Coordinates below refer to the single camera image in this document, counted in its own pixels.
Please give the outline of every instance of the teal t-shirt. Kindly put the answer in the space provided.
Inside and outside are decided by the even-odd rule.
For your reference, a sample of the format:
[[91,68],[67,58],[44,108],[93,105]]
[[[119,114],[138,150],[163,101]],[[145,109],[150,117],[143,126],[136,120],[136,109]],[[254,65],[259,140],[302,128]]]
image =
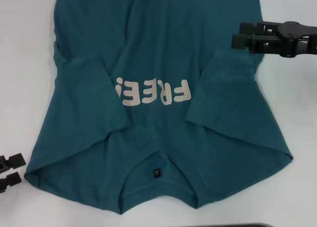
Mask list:
[[292,160],[230,48],[259,0],[57,0],[55,91],[25,179],[124,213],[161,195],[199,208]]

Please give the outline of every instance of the white surface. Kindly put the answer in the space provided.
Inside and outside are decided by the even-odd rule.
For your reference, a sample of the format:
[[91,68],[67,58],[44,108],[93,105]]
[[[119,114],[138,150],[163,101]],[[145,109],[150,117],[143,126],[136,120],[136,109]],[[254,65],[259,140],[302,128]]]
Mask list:
[[[0,155],[22,152],[28,161],[40,131],[56,76],[54,3],[0,0]],[[261,4],[266,21],[317,26],[316,0],[261,0]],[[122,216],[64,200],[23,181],[0,194],[0,226],[155,227],[252,222],[274,227],[317,226],[317,56],[284,59],[266,55],[258,77],[295,157],[275,176],[199,210],[174,198],[160,197]],[[19,172],[23,175],[25,167]]]

